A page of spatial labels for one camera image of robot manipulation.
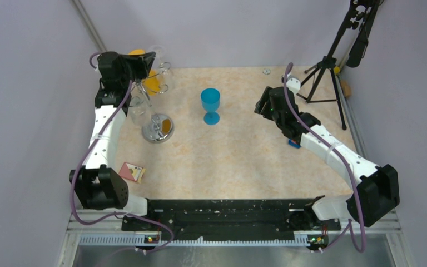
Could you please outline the chrome wine glass rack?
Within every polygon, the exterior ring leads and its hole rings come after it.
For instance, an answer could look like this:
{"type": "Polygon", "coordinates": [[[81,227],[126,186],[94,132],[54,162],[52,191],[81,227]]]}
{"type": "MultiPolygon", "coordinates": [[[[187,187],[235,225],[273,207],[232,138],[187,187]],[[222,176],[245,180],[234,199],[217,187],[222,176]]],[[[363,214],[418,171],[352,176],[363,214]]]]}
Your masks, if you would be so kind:
{"type": "Polygon", "coordinates": [[[173,120],[165,114],[158,113],[155,111],[153,106],[152,98],[158,95],[162,95],[166,92],[159,92],[153,96],[149,96],[146,92],[145,87],[143,86],[144,80],[134,82],[131,89],[131,96],[144,96],[151,103],[151,121],[148,124],[144,125],[141,128],[141,135],[143,138],[151,143],[160,143],[168,140],[174,131],[173,120]]]}

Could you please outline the blue plastic wine glass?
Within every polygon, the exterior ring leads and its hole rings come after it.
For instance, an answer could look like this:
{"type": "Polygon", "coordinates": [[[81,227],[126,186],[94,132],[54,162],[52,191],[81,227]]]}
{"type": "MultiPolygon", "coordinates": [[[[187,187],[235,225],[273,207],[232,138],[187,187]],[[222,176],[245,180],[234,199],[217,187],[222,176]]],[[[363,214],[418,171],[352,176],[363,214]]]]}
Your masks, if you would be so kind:
{"type": "Polygon", "coordinates": [[[206,88],[201,92],[201,103],[205,110],[203,117],[207,125],[215,125],[220,121],[220,115],[217,110],[220,106],[220,92],[215,88],[206,88]]]}

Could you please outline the clear tall wine glass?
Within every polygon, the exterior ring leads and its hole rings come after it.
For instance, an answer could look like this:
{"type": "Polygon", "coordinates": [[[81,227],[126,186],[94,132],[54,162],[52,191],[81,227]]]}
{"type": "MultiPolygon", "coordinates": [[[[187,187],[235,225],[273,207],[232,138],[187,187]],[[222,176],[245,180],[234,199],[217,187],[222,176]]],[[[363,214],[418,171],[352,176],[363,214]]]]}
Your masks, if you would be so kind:
{"type": "Polygon", "coordinates": [[[172,65],[166,61],[167,49],[162,45],[152,45],[149,50],[156,54],[152,65],[152,71],[155,72],[152,77],[159,83],[160,92],[166,92],[173,87],[172,65]]]}

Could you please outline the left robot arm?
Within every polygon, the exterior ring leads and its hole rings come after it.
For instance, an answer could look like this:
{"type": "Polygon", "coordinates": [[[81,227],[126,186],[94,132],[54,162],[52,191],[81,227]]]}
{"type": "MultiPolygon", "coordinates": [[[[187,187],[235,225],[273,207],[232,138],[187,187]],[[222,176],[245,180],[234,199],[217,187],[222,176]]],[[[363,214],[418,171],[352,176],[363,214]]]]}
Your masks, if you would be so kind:
{"type": "Polygon", "coordinates": [[[87,210],[128,210],[130,201],[145,207],[146,199],[130,196],[126,181],[113,168],[121,128],[128,115],[133,87],[145,80],[152,69],[155,52],[123,55],[95,53],[95,67],[101,77],[94,100],[95,122],[88,150],[69,174],[70,207],[77,215],[76,202],[87,210]]]}

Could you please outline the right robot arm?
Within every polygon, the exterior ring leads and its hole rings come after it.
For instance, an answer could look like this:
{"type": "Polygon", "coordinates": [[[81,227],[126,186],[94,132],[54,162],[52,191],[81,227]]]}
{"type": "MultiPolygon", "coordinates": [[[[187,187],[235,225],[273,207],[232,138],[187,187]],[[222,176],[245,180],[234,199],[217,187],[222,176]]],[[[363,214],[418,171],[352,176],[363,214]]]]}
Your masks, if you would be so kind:
{"type": "Polygon", "coordinates": [[[319,229],[326,220],[353,219],[370,227],[400,204],[398,172],[378,166],[336,139],[313,115],[298,111],[292,93],[267,86],[255,113],[273,121],[281,133],[321,158],[352,189],[350,196],[323,196],[304,213],[304,223],[319,229]]]}

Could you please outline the orange plastic wine glass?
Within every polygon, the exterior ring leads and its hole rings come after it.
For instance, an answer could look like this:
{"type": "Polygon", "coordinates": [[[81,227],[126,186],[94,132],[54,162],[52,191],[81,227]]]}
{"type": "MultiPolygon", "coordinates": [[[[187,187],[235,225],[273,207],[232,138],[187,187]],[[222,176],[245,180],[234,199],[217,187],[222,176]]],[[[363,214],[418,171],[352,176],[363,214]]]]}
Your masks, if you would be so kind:
{"type": "MultiPolygon", "coordinates": [[[[129,53],[129,55],[142,55],[145,54],[145,50],[143,49],[135,49],[129,53]]],[[[145,79],[143,82],[143,86],[146,89],[146,92],[149,96],[153,96],[161,91],[160,82],[155,77],[156,72],[154,70],[150,71],[150,77],[145,79]]]]}

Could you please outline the red triangular card box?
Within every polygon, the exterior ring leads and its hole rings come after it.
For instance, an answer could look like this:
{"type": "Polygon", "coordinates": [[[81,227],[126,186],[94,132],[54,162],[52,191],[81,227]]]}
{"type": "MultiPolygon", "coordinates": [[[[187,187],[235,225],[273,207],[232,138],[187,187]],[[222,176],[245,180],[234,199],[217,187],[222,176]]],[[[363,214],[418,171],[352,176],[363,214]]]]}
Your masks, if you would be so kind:
{"type": "Polygon", "coordinates": [[[128,162],[124,162],[118,174],[125,180],[140,183],[146,169],[128,162]]]}

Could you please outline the small metal washer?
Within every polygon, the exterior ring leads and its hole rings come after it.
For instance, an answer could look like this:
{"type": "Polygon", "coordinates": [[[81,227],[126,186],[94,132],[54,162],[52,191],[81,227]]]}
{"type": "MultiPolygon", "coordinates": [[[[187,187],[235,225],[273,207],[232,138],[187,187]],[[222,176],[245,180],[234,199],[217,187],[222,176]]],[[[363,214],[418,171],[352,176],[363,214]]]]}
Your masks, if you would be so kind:
{"type": "Polygon", "coordinates": [[[268,68],[265,68],[265,69],[263,69],[263,74],[265,74],[265,75],[269,75],[270,73],[271,73],[271,71],[270,71],[270,69],[268,69],[268,68]]]}

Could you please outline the blue orange toy block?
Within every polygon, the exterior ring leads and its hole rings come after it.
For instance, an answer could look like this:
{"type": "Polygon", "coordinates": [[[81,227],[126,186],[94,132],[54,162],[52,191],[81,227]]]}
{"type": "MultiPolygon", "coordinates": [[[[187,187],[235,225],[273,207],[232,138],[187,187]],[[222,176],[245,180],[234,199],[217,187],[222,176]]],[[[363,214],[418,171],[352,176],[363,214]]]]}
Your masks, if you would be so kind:
{"type": "Polygon", "coordinates": [[[288,144],[296,149],[300,149],[301,145],[298,144],[297,142],[293,141],[293,140],[288,140],[288,144]]]}

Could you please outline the black tripod stand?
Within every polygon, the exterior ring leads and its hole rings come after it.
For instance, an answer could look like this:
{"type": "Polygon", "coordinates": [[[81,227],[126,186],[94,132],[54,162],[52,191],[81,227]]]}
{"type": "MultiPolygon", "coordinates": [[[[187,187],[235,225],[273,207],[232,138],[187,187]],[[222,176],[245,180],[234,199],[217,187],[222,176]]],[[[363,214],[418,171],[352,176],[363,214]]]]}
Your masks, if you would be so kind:
{"type": "Polygon", "coordinates": [[[304,71],[307,77],[302,84],[313,79],[311,90],[307,95],[298,94],[298,96],[306,103],[336,102],[343,130],[347,129],[341,100],[344,93],[339,89],[336,76],[344,67],[355,68],[361,63],[369,45],[370,32],[381,4],[382,1],[378,0],[350,1],[329,51],[318,63],[304,71]],[[315,100],[314,94],[326,72],[331,76],[335,97],[315,100]]]}

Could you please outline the black base frame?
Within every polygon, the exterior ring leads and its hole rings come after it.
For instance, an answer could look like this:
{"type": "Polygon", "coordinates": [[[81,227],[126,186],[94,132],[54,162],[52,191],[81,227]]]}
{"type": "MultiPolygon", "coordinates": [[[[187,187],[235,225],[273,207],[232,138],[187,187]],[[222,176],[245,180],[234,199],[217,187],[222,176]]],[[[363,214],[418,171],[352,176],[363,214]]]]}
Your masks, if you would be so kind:
{"type": "Polygon", "coordinates": [[[338,219],[320,221],[312,214],[312,199],[149,200],[142,220],[122,220],[123,231],[154,231],[161,240],[289,241],[300,231],[340,231],[338,219]]]}

